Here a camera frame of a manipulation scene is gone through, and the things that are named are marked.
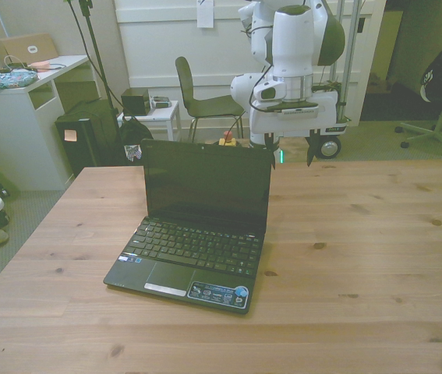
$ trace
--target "wood grain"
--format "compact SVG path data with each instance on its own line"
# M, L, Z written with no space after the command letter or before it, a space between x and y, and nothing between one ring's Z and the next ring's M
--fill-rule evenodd
M278 165L246 316L107 288L141 168L88 168L0 274L3 373L442 373L442 161Z

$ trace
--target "touchpad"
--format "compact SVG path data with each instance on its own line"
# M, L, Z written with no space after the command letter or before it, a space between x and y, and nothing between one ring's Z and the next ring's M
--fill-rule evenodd
M186 296L186 291L195 270L171 263L157 263L144 288L165 294Z

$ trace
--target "colorful fabric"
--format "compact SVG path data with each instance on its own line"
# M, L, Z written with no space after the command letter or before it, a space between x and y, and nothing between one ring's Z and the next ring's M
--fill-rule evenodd
M26 87L39 79L36 72L8 72L0 74L0 90Z

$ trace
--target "laptop keyboard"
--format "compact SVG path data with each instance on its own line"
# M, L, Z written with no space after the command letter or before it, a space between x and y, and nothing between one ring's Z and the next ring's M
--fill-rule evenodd
M124 253L254 278L263 239L158 222L147 218Z

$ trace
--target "black laptop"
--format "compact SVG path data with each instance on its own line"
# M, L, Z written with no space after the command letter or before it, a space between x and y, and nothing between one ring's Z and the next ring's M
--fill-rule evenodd
M144 140L148 216L104 282L245 314L267 223L267 150Z

